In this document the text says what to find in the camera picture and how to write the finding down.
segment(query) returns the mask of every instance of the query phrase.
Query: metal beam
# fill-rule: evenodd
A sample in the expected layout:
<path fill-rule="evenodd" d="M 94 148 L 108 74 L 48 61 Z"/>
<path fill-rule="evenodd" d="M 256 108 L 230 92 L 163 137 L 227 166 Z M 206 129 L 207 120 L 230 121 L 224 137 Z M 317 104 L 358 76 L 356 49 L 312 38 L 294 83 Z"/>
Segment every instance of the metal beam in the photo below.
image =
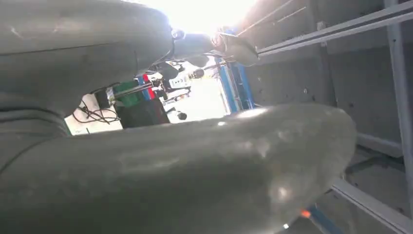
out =
<path fill-rule="evenodd" d="M 318 24 L 322 22 L 318 0 L 307 0 L 306 5 L 308 8 L 306 12 L 309 29 L 311 32 L 322 30 L 322 28 L 318 27 Z M 331 75 L 327 47 L 322 44 L 317 44 L 314 47 L 314 52 L 317 69 L 319 71 L 319 77 L 316 82 L 318 83 L 319 90 L 321 90 L 317 101 L 321 104 L 337 107 L 336 91 Z"/>
<path fill-rule="evenodd" d="M 397 0 L 385 0 L 384 2 L 388 8 L 398 4 Z M 388 26 L 387 35 L 392 59 L 394 89 L 401 133 L 401 148 L 403 150 L 404 164 L 406 167 L 410 211 L 413 217 L 413 117 L 400 24 Z"/>
<path fill-rule="evenodd" d="M 389 156 L 393 156 L 393 157 L 403 156 L 400 143 L 386 140 L 386 139 L 381 139 L 381 138 L 378 138 L 372 135 L 358 133 L 357 144 L 370 148 L 372 150 L 381 152 Z"/>
<path fill-rule="evenodd" d="M 258 51 L 260 57 L 303 46 L 325 42 L 413 19 L 413 0 L 337 24 L 326 29 L 290 39 Z"/>
<path fill-rule="evenodd" d="M 147 90 L 147 89 L 152 88 L 152 87 L 153 87 L 152 83 L 147 83 L 147 84 L 139 85 L 139 86 L 133 87 L 131 89 L 122 91 L 120 93 L 115 94 L 114 96 L 115 96 L 115 98 L 120 98 L 120 97 L 124 97 L 126 95 L 129 95 L 129 94 L 133 94 L 133 93 L 137 93 L 137 92 L 140 92 L 140 91 Z"/>
<path fill-rule="evenodd" d="M 413 234 L 412 221 L 342 179 L 332 189 L 398 234 Z"/>
<path fill-rule="evenodd" d="M 217 64 L 220 64 L 222 61 L 219 58 L 215 58 L 215 62 Z M 235 112 L 238 112 L 240 108 L 238 106 L 238 102 L 236 101 L 236 96 L 233 90 L 233 84 L 230 79 L 229 72 L 228 72 L 229 69 L 227 68 L 227 66 L 228 66 L 227 64 L 225 64 L 224 66 L 219 66 L 218 71 L 220 74 L 220 81 L 224 89 L 225 98 L 228 103 L 229 112 L 235 113 Z"/>
<path fill-rule="evenodd" d="M 323 212 L 316 207 L 308 209 L 311 216 L 308 218 L 323 234 L 343 234 L 340 230 Z"/>

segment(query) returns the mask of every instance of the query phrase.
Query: blue metal frame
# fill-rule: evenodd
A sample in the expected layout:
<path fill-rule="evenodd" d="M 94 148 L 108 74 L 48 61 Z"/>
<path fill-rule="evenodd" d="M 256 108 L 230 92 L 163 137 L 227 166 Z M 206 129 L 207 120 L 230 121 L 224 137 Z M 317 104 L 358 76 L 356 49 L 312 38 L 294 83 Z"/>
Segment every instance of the blue metal frame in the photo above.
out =
<path fill-rule="evenodd" d="M 234 34 L 235 31 L 236 30 L 228 29 L 225 32 L 228 34 Z M 237 62 L 232 62 L 227 66 L 220 67 L 219 73 L 231 113 L 238 112 L 240 110 L 254 109 L 254 98 L 252 96 L 244 66 Z M 233 82 L 227 74 L 230 74 L 233 77 Z M 235 95 L 235 90 L 238 91 L 239 97 Z M 238 107 L 235 98 L 239 98 L 241 103 L 240 107 Z"/>
<path fill-rule="evenodd" d="M 327 218 L 319 209 L 311 207 L 308 209 L 311 213 L 310 220 L 319 228 L 322 228 L 322 232 L 328 234 L 344 234 L 329 218 Z"/>
<path fill-rule="evenodd" d="M 219 58 L 215 59 L 216 63 L 220 63 L 221 61 L 222 60 L 219 59 Z M 229 111 L 231 113 L 238 112 L 238 107 L 237 107 L 237 104 L 235 103 L 234 93 L 233 93 L 232 88 L 231 88 L 230 80 L 229 80 L 228 76 L 226 75 L 227 70 L 225 69 L 224 66 L 221 66 L 221 67 L 218 67 L 218 71 L 219 71 L 219 74 L 220 74 L 220 77 L 221 77 L 221 83 L 222 83 L 222 86 L 224 88 L 226 100 L 228 102 Z"/>

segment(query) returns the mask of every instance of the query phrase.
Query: metal rail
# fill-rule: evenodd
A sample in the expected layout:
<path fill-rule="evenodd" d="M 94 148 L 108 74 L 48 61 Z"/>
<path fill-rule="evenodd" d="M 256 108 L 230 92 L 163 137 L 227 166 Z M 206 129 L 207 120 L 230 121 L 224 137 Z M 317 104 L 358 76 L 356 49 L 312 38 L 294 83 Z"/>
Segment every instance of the metal rail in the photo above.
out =
<path fill-rule="evenodd" d="M 381 139 L 364 133 L 358 133 L 357 143 L 393 157 L 403 156 L 401 144 L 398 142 Z"/>
<path fill-rule="evenodd" d="M 412 221 L 342 179 L 332 189 L 398 234 L 413 234 Z"/>
<path fill-rule="evenodd" d="M 120 93 L 117 93 L 114 96 L 115 96 L 115 98 L 124 97 L 124 96 L 129 95 L 129 94 L 137 93 L 137 92 L 144 91 L 146 89 L 152 88 L 152 86 L 153 86 L 152 83 L 139 85 L 139 86 L 133 87 L 131 89 L 122 91 Z"/>
<path fill-rule="evenodd" d="M 397 0 L 385 0 L 384 2 L 388 8 L 397 5 Z M 394 89 L 399 117 L 401 148 L 406 167 L 410 211 L 413 217 L 413 117 L 400 24 L 388 26 L 387 36 L 392 59 Z"/>
<path fill-rule="evenodd" d="M 413 0 L 258 50 L 260 57 L 413 19 Z"/>

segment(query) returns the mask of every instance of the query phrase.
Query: gray wall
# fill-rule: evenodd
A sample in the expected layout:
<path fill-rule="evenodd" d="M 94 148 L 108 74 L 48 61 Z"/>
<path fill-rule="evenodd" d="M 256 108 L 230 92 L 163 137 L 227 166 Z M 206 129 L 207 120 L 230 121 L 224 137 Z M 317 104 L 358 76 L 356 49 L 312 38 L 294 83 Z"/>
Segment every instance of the gray wall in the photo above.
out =
<path fill-rule="evenodd" d="M 252 24 L 286 0 L 262 1 L 241 24 Z M 382 9 L 382 0 L 317 0 L 319 17 L 332 26 Z M 283 16 L 306 6 L 296 0 L 284 11 L 270 17 L 277 22 Z M 311 32 L 309 12 L 302 11 L 282 23 L 266 23 L 245 33 L 257 48 Z M 413 79 L 413 22 L 402 24 L 405 56 L 409 80 Z M 393 74 L 386 28 L 336 39 L 327 43 L 327 69 L 333 82 L 339 108 L 356 122 L 361 133 L 400 142 L 395 102 Z M 322 77 L 318 45 L 266 56 L 256 66 L 246 68 L 251 91 L 256 103 L 276 105 L 294 102 L 328 103 L 330 86 Z M 358 153 L 354 161 L 368 158 Z M 404 173 L 391 168 L 374 166 L 351 176 L 351 182 L 380 201 L 410 215 Z M 344 233 L 392 233 L 363 211 L 353 207 L 340 196 L 329 193 L 318 201 L 325 212 Z M 319 233 L 308 221 L 299 220 L 286 233 Z"/>

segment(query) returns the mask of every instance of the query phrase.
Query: green object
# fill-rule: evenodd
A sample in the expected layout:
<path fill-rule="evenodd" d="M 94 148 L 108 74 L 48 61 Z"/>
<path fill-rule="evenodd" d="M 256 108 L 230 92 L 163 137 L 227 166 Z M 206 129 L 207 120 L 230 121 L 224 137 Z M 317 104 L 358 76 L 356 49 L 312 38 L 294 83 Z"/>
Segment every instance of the green object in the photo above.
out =
<path fill-rule="evenodd" d="M 120 93 L 128 89 L 132 89 L 138 85 L 139 83 L 136 80 L 132 80 L 129 82 L 123 82 L 113 88 L 113 93 L 116 95 L 117 93 Z M 131 106 L 137 105 L 139 102 L 144 101 L 144 100 L 145 100 L 145 97 L 143 96 L 142 92 L 128 94 L 126 96 L 116 99 L 116 101 L 121 102 L 124 107 L 131 107 Z"/>

